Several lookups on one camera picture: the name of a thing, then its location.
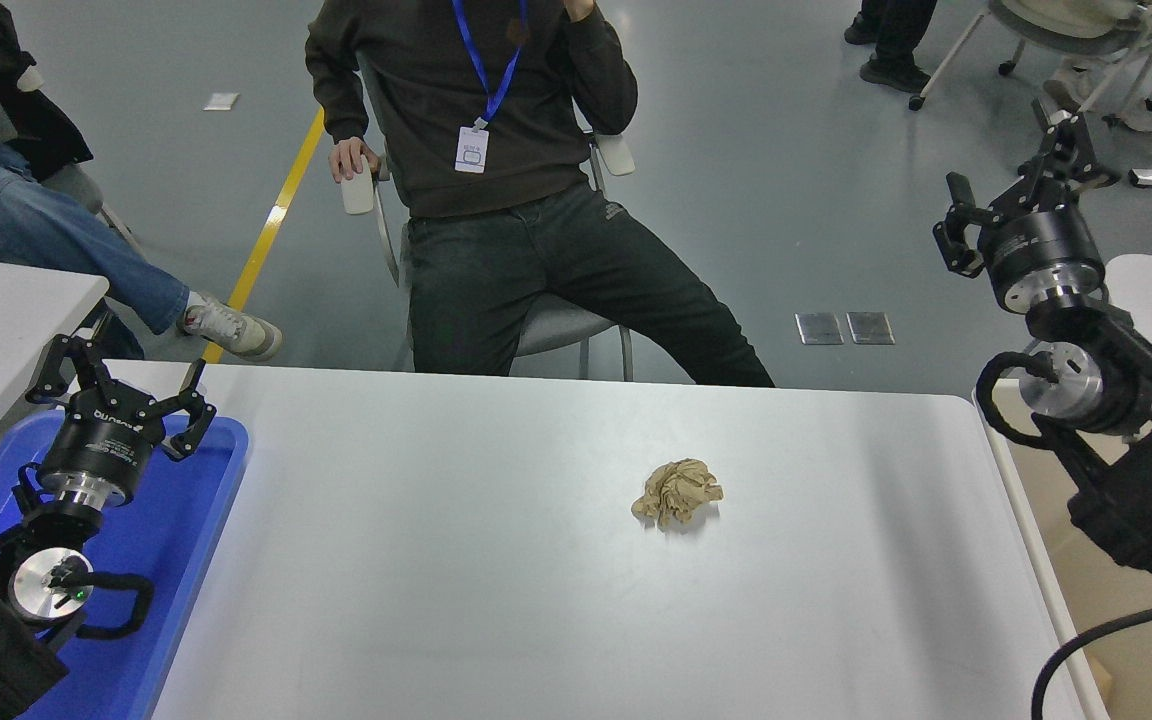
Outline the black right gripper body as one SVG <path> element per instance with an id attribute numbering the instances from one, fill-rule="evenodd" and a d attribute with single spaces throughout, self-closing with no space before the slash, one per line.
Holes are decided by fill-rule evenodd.
<path id="1" fill-rule="evenodd" d="M 1036 274 L 1069 278 L 1076 290 L 1096 291 L 1105 282 L 1105 264 L 1078 206 L 1030 211 L 979 233 L 980 251 L 995 291 Z"/>

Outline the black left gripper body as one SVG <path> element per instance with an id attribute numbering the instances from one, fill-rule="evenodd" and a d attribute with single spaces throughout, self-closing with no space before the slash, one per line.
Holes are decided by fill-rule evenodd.
<path id="1" fill-rule="evenodd" d="M 156 397 L 116 384 L 104 397 L 100 388 L 73 393 L 63 424 L 38 468 L 38 483 L 58 493 L 65 479 L 88 477 L 113 484 L 119 493 L 134 493 L 147 461 L 161 444 L 159 416 L 147 415 Z"/>

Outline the lanyard person's right hand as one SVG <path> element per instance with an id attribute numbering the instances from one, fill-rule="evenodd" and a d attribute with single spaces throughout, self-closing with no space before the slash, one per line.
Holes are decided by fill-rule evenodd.
<path id="1" fill-rule="evenodd" d="M 365 141 L 353 136 L 335 141 L 329 151 L 329 174 L 338 184 L 351 181 L 356 176 L 376 176 L 380 170 L 381 159 L 376 156 Z"/>

